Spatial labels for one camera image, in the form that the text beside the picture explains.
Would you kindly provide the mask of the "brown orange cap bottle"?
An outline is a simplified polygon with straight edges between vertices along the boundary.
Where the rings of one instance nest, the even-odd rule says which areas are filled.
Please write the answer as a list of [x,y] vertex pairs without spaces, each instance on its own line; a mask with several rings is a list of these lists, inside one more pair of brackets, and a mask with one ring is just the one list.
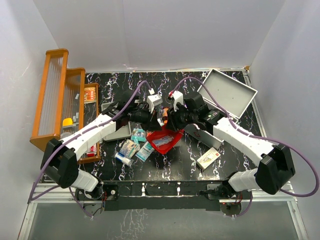
[[166,124],[167,122],[168,122],[168,110],[169,110],[169,108],[168,107],[164,107],[163,108],[163,112],[162,112],[162,122],[164,123],[164,124]]

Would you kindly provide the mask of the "clear packet with blue print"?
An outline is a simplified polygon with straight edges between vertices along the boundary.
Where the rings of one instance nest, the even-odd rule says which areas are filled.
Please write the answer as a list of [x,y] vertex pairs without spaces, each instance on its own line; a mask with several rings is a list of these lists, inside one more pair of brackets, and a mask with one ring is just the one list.
[[157,147],[159,148],[160,146],[163,146],[163,145],[166,145],[168,143],[170,143],[172,140],[174,139],[173,136],[171,135],[166,135],[162,138],[159,138],[159,139],[154,139],[152,141],[152,143]]

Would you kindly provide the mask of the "red first aid pouch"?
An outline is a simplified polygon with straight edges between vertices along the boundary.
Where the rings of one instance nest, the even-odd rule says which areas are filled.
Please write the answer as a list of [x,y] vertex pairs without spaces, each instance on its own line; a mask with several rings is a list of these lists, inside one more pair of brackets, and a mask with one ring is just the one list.
[[160,131],[148,134],[146,139],[157,152],[164,155],[178,143],[183,135],[184,130],[172,131],[163,125]]

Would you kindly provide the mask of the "bandage packets stack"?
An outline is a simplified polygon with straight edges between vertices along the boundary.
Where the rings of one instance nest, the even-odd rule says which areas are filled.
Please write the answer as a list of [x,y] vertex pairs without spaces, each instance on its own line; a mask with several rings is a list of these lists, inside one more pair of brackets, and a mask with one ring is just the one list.
[[127,139],[122,145],[119,153],[124,155],[126,158],[131,159],[137,151],[140,150],[140,145],[134,141]]

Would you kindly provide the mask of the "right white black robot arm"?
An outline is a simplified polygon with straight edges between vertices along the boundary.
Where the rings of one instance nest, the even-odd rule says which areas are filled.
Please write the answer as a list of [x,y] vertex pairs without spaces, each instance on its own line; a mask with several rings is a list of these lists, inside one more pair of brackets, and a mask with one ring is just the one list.
[[237,126],[223,111],[210,108],[199,93],[184,98],[176,90],[168,98],[173,101],[173,106],[167,111],[167,129],[177,132],[188,125],[197,125],[241,151],[256,165],[252,170],[230,174],[219,186],[209,190],[210,194],[233,199],[242,191],[261,189],[274,195],[295,175],[287,146],[259,139]]

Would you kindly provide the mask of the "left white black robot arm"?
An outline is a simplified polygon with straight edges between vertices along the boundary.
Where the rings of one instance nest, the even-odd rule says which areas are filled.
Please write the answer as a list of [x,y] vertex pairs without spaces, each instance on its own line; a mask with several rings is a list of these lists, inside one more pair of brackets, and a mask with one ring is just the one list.
[[90,147],[129,122],[139,123],[145,131],[160,130],[162,127],[157,119],[156,106],[162,102],[159,94],[153,94],[145,102],[135,95],[127,100],[109,103],[94,121],[82,129],[61,140],[49,140],[41,171],[63,189],[81,189],[90,199],[99,199],[103,195],[103,182],[79,169],[78,161]]

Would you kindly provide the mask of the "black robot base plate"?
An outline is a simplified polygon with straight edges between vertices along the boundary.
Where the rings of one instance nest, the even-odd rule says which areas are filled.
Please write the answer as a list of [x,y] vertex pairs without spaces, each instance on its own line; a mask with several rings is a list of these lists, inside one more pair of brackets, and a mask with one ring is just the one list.
[[235,204],[239,211],[250,199],[248,191],[221,194],[221,180],[125,180],[103,182],[107,194],[106,211],[205,209],[220,211],[221,206]]

